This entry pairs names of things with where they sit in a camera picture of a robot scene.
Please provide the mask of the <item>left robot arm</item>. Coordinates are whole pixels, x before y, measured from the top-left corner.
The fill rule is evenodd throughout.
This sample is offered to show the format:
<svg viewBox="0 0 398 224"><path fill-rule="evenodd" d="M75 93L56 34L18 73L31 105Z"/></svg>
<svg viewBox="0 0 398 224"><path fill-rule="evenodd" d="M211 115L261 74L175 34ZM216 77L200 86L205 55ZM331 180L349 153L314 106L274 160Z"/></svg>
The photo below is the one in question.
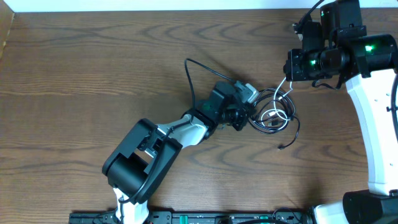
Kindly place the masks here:
<svg viewBox="0 0 398 224"><path fill-rule="evenodd" d="M208 139L221 124L240 131L259 92L250 84L217 82L207 100L195 103L169 124L140 119L106 159L102 173L117 198L116 223L144 223L147 201L180 151Z"/></svg>

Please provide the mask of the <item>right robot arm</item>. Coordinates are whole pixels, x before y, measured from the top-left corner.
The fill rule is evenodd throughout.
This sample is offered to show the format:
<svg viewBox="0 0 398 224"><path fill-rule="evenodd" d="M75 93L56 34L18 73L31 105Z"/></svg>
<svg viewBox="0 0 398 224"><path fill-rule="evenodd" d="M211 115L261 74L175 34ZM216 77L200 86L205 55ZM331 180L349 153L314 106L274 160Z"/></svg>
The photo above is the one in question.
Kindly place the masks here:
<svg viewBox="0 0 398 224"><path fill-rule="evenodd" d="M316 3L320 20L306 13L294 24L302 47L288 53L288 82L318 88L337 76L356 109L368 162L368 188L312 208L310 223L397 222L397 43L368 35L358 0Z"/></svg>

